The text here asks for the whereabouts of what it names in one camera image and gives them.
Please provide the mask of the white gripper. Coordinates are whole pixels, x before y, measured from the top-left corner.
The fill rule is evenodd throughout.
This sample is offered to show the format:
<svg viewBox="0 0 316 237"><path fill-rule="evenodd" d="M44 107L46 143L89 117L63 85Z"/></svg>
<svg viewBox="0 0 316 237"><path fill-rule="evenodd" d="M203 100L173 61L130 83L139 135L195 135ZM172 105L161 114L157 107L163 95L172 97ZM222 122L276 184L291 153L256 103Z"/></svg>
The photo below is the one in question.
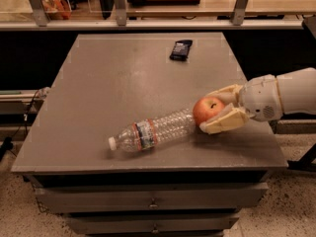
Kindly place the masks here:
<svg viewBox="0 0 316 237"><path fill-rule="evenodd" d="M257 121L276 120L282 116L277 79L273 75L253 78L244 86L232 84L210 92L207 96L227 105L218 115L199 125L207 134L239 128L248 122L249 115ZM238 103L243 108L234 107Z"/></svg>

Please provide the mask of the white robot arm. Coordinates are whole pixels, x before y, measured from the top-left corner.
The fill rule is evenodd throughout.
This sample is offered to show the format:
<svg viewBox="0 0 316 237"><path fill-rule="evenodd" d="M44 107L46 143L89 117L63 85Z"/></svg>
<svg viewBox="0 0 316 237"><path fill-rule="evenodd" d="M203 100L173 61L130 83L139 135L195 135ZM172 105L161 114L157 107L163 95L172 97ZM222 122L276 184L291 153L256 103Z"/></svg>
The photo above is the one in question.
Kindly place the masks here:
<svg viewBox="0 0 316 237"><path fill-rule="evenodd" d="M199 125L208 134L239 128L250 119L270 121L290 114L315 115L316 69L256 77L244 85L233 84L207 95L225 105L218 115Z"/></svg>

